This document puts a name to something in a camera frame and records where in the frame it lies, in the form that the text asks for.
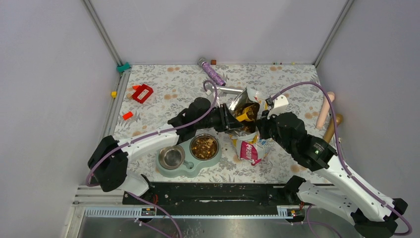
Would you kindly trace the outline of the yellow plastic scoop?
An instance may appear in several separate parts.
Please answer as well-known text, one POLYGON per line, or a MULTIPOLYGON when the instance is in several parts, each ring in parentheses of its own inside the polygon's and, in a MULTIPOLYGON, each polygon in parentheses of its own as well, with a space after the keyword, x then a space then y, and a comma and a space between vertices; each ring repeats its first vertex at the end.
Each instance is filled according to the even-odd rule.
POLYGON ((238 111, 235 117, 241 122, 253 122, 258 118, 259 104, 249 104, 242 110, 238 111))

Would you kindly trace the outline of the pet food bag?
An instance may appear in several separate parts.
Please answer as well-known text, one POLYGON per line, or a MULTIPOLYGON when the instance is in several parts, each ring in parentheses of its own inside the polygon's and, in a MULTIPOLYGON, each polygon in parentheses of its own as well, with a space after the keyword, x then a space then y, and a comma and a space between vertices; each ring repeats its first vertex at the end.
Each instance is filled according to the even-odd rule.
MULTIPOLYGON (((257 118, 259 119, 263 112, 268 110, 266 98, 265 94, 257 90, 246 88, 230 103, 229 110, 236 115, 238 111, 247 105, 256 103, 260 106, 257 118)), ((262 139, 260 137, 255 122, 244 122, 248 125, 248 131, 228 132, 239 159, 250 162, 252 166, 258 164, 268 154, 271 144, 271 139, 262 139)))

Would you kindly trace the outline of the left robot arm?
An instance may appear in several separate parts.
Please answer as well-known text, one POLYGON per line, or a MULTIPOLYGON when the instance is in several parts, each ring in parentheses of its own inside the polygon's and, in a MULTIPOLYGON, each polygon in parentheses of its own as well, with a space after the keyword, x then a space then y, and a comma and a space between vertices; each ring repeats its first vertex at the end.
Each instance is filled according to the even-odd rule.
POLYGON ((124 140, 114 139, 111 135, 104 137, 88 160, 90 172, 86 186, 100 186, 104 192, 121 189, 147 204, 152 201, 154 191, 144 176, 136 178, 127 174, 131 160, 185 142, 193 138, 199 129, 213 128, 216 132, 227 132, 242 127, 226 104, 216 106, 215 102, 206 98, 196 98, 154 131, 124 140))

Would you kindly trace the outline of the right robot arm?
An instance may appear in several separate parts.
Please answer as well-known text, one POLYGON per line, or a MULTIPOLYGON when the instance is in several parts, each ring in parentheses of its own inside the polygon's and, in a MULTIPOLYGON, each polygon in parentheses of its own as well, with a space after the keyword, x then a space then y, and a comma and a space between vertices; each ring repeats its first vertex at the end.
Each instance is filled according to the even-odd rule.
POLYGON ((318 187, 299 176, 292 176, 284 187, 290 204, 299 201, 325 209, 349 222, 365 238, 397 235, 397 219, 408 205, 401 198, 390 198, 360 178, 337 151, 322 138, 307 133, 304 122, 293 113, 262 117, 256 126, 263 139, 273 139, 301 166, 324 177, 342 195, 318 187))

